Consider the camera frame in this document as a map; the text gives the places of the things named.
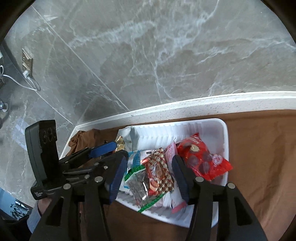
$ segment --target pink snack packet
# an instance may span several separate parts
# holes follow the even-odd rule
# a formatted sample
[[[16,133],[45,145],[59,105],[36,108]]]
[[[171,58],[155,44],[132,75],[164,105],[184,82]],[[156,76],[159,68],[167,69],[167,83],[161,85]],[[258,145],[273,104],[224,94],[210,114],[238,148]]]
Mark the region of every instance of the pink snack packet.
[[[173,168],[172,168],[172,160],[175,155],[177,155],[177,147],[176,143],[173,142],[170,144],[164,152],[165,160],[168,165],[168,169],[170,171],[170,174],[172,176],[173,182],[174,182],[174,191],[170,193],[171,201],[172,201],[172,213],[176,213],[180,211],[182,208],[187,206],[187,203],[182,199],[177,181],[175,179]]]

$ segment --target snack packet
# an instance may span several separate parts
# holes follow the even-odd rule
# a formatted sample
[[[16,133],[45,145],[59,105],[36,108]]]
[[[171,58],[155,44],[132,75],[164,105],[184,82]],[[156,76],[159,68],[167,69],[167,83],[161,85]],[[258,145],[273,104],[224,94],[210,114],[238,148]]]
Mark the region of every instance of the snack packet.
[[[115,149],[115,152],[120,151],[120,150],[124,150],[125,147],[125,143],[122,139],[122,136],[119,136],[116,140],[115,140],[117,147]]]
[[[143,165],[130,169],[124,177],[124,181],[129,186],[130,191],[140,207],[138,212],[152,207],[164,194],[159,196],[149,196],[149,178],[146,174],[146,167]]]
[[[168,207],[172,208],[172,201],[170,198],[170,192],[167,192],[157,203],[153,205],[154,207]]]
[[[171,174],[173,182],[174,182],[174,191],[172,191],[170,194],[172,208],[173,208],[172,213],[176,213],[176,212],[180,211],[182,208],[187,206],[187,203],[182,199],[177,181],[176,181],[176,179],[174,177],[174,173],[173,173],[172,161],[173,161],[173,157],[177,154],[178,154],[178,152],[177,152],[177,147],[176,147],[175,142],[170,144],[165,149],[165,152],[164,152],[165,160],[167,162],[168,169],[170,171],[170,174]]]
[[[163,148],[144,158],[141,164],[146,166],[150,185],[148,194],[160,195],[174,190],[172,176],[163,155]]]
[[[225,158],[210,154],[206,144],[200,139],[199,133],[181,141],[177,151],[196,176],[201,176],[208,181],[232,170],[231,164]]]
[[[141,165],[141,160],[143,160],[145,157],[149,156],[153,152],[155,152],[155,150],[143,150],[143,151],[130,151],[130,152],[128,152],[128,160],[127,160],[128,166],[127,166],[126,172],[124,173],[124,176],[127,174],[127,172],[131,168]],[[128,185],[124,181],[124,176],[122,178],[119,190],[123,191],[123,192],[129,192],[130,189],[129,189]]]

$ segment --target tile grout line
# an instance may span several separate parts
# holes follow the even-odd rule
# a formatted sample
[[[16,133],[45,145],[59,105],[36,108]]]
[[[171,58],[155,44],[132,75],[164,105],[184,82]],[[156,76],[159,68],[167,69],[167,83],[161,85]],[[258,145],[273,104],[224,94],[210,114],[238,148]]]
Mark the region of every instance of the tile grout line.
[[[66,43],[66,41],[51,27],[51,25],[41,16],[41,14],[32,6],[35,12],[42,18],[42,20],[50,27],[50,29],[63,41],[63,43],[78,57],[78,59],[91,71],[91,73],[98,78],[98,80],[111,92],[111,94],[119,100],[119,102],[126,108],[127,111],[130,111],[127,106],[113,93],[111,89],[101,80],[100,77],[96,75],[95,72],[79,57],[79,55]]]
[[[51,108],[53,108],[50,103],[47,102],[47,100],[45,100],[37,91],[35,91],[37,93],[37,95],[39,95],[39,97],[41,99],[43,99]],[[66,117],[64,117],[60,112],[58,112],[55,108],[53,108],[55,112],[57,112],[61,117],[63,117],[66,121],[68,121],[69,123],[71,123],[74,127],[76,127],[71,121],[69,121]]]
[[[16,72],[23,78],[23,76],[22,76],[22,74],[20,73],[20,71],[19,71],[19,69],[12,63],[12,66],[15,68],[15,70],[16,70]],[[58,112],[55,108],[53,108],[51,105],[50,105],[50,103],[48,103],[37,91],[35,91],[35,93],[41,98],[41,99],[43,99],[55,112],[57,112],[61,117],[63,117],[66,121],[68,121],[69,123],[71,123],[74,127],[75,127],[75,125],[71,122],[71,121],[69,121],[66,117],[64,117],[60,112]]]

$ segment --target marble tile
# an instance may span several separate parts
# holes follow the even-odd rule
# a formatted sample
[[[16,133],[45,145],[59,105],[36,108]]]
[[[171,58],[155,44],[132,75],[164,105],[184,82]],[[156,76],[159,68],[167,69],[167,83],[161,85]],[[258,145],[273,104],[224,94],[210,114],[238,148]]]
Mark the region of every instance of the marble tile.
[[[295,43],[261,1],[66,2],[34,7],[130,110],[296,90]]]
[[[16,21],[5,38],[21,66],[21,48],[33,57],[33,77],[41,87],[39,95],[73,124],[127,111],[126,107],[30,7]]]
[[[15,66],[10,62],[3,48],[4,72],[26,85]],[[33,206],[35,201],[30,187],[35,181],[28,157],[25,128],[40,120],[55,119],[57,149],[61,154],[74,129],[74,125],[58,114],[35,91],[24,89],[5,78],[0,89],[0,99],[9,104],[7,112],[0,112],[0,187],[22,202]]]

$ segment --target brown cloth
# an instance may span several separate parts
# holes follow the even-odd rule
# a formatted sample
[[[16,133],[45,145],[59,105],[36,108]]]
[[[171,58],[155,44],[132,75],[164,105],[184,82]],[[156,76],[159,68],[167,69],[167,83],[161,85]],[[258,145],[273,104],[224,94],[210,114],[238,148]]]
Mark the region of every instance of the brown cloth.
[[[204,118],[220,118],[226,122],[229,161],[233,166],[228,180],[235,183],[246,198],[268,240],[278,241],[296,214],[296,111],[259,111],[190,119]],[[99,144],[103,140],[114,140],[118,129],[98,132]],[[114,241],[181,241],[188,232],[186,228],[146,217],[117,202],[107,208],[106,214]]]
[[[78,131],[69,141],[68,146],[71,150],[66,156],[78,152],[85,147],[95,147],[104,144],[104,141],[115,141],[118,129],[116,130],[96,130],[92,129],[90,131]]]

